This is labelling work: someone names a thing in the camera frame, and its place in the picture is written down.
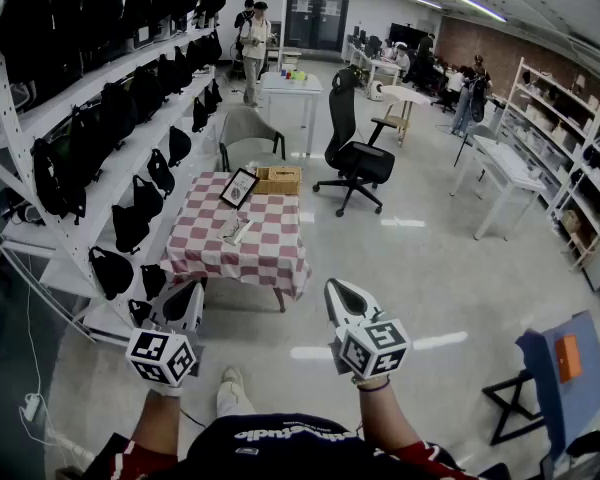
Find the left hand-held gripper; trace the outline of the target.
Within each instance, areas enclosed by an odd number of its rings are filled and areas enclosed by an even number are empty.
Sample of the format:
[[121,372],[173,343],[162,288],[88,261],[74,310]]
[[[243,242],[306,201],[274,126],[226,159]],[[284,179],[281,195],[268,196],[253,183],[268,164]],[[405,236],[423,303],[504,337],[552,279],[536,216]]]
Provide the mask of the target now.
[[[199,325],[204,295],[199,281],[173,286],[155,300],[151,319],[156,324]],[[199,376],[203,351],[195,331],[135,328],[125,358],[150,389],[178,397],[184,380]]]

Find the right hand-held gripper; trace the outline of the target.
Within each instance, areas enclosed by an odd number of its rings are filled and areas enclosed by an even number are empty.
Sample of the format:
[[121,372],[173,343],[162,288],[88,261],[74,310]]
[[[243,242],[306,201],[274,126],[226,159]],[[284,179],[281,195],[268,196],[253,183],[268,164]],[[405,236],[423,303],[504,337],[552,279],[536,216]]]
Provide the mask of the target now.
[[344,280],[330,278],[324,296],[329,320],[337,328],[332,353],[339,375],[351,373],[357,380],[371,380],[401,368],[411,339],[399,319],[348,324],[352,317],[373,317],[380,306],[368,291]]

